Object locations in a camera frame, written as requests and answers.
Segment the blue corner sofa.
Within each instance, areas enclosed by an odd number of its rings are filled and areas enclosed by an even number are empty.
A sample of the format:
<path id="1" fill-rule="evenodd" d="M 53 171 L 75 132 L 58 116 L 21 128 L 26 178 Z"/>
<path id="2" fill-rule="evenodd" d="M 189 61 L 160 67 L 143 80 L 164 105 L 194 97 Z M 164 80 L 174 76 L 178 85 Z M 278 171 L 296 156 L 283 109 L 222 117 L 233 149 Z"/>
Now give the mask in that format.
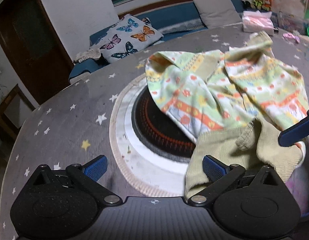
<path id="1" fill-rule="evenodd" d="M 127 14 L 90 36 L 90 48 L 77 54 L 69 81 L 75 83 L 87 74 L 157 43 L 203 29 L 239 24 L 242 13 L 240 0 L 193 0 L 137 16 Z"/>

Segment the pink hair scrunchie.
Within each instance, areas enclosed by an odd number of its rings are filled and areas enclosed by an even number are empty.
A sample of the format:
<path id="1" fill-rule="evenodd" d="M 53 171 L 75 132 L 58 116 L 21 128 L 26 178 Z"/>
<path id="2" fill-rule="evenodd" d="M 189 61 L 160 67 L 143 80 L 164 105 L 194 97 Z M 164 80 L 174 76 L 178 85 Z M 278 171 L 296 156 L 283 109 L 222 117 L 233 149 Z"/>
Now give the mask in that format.
<path id="1" fill-rule="evenodd" d="M 294 41 L 294 43 L 299 44 L 300 38 L 297 35 L 294 35 L 293 33 L 283 33 L 283 38 L 288 41 Z"/>

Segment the butterfly print pillow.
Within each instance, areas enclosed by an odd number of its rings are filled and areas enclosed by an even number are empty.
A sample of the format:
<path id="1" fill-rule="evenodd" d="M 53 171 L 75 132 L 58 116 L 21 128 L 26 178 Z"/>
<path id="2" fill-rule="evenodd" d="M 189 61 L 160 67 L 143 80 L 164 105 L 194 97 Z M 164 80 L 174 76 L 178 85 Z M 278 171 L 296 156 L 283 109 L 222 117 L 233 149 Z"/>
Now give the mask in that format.
<path id="1" fill-rule="evenodd" d="M 125 15 L 101 34 L 92 46 L 99 48 L 108 63 L 114 63 L 124 57 L 142 51 L 163 38 L 163 34 L 150 24 Z"/>

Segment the colourful patterned children's garment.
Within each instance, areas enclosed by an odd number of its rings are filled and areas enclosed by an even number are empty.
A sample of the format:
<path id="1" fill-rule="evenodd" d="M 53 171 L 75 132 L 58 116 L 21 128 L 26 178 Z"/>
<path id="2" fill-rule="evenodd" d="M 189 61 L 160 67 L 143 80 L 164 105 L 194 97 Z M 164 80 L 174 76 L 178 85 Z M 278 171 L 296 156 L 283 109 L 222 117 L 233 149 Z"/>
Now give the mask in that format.
<path id="1" fill-rule="evenodd" d="M 195 143 L 185 198 L 211 184 L 203 170 L 207 154 L 247 169 L 269 165 L 285 182 L 302 165 L 305 143 L 282 147 L 278 137 L 306 116 L 304 79 L 274 57 L 272 43 L 261 31 L 226 52 L 158 51 L 147 59 L 153 101 Z"/>

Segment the grey plain pillow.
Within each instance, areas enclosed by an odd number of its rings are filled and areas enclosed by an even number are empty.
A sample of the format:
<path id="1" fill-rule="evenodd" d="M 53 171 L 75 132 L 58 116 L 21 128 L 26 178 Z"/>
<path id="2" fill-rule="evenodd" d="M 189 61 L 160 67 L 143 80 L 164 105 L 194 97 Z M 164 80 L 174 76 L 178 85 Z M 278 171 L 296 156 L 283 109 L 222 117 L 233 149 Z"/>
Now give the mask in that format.
<path id="1" fill-rule="evenodd" d="M 242 22 L 231 0 L 193 0 L 193 2 L 208 29 Z"/>

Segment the cream crumpled cloth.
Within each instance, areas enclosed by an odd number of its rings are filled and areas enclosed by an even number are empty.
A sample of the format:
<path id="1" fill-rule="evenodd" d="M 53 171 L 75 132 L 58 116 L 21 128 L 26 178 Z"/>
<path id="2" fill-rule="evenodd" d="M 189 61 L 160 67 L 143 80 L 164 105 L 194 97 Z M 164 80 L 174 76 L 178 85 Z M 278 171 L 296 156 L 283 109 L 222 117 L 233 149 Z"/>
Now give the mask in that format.
<path id="1" fill-rule="evenodd" d="M 98 48 L 90 48 L 84 52 L 78 53 L 74 58 L 74 63 L 82 63 L 88 59 L 98 60 L 101 57 L 101 52 Z"/>

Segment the yellow orange plush toys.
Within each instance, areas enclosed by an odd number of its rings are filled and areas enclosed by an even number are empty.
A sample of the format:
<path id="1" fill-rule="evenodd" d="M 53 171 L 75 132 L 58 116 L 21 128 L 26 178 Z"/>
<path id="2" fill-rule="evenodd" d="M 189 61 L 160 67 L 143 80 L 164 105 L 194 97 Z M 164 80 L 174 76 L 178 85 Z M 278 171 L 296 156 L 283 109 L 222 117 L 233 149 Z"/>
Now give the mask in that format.
<path id="1" fill-rule="evenodd" d="M 271 11 L 272 0 L 253 0 L 251 7 L 256 10 Z"/>

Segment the clear plastic storage box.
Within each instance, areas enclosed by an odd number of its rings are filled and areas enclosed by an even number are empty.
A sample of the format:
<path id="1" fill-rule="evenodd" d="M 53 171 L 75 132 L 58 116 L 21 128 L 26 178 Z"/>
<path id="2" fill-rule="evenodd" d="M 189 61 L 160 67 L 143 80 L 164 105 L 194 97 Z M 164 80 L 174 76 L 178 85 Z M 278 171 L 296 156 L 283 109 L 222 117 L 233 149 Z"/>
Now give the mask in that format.
<path id="1" fill-rule="evenodd" d="M 281 29 L 291 33 L 297 31 L 301 35 L 306 35 L 309 26 L 308 20 L 281 11 L 278 13 L 278 24 Z"/>

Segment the pink tissue pack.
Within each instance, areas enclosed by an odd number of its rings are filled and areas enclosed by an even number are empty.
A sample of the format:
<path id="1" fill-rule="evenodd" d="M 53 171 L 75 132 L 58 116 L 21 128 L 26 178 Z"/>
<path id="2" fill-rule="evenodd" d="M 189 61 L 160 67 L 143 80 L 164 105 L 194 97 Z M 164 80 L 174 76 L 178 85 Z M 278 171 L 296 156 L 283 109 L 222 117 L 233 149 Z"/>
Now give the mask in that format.
<path id="1" fill-rule="evenodd" d="M 242 16 L 243 31 L 246 33 L 266 32 L 274 35 L 274 25 L 270 19 L 272 12 L 244 11 Z"/>

